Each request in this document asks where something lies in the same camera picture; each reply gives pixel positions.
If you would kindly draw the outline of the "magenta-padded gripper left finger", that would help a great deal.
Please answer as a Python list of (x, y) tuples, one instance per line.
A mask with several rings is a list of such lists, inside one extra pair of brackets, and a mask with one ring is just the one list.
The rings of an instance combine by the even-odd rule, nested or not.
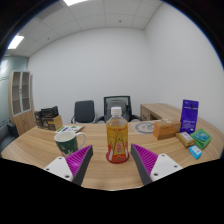
[(44, 170), (81, 186), (92, 156), (93, 147), (89, 145), (66, 158), (57, 157)]

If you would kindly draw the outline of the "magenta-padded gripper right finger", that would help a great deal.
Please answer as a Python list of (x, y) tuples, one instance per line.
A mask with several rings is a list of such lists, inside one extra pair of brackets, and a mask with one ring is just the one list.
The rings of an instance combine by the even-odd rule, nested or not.
[(134, 158), (143, 185), (148, 185), (182, 169), (167, 154), (157, 155), (136, 144), (131, 145), (131, 155)]

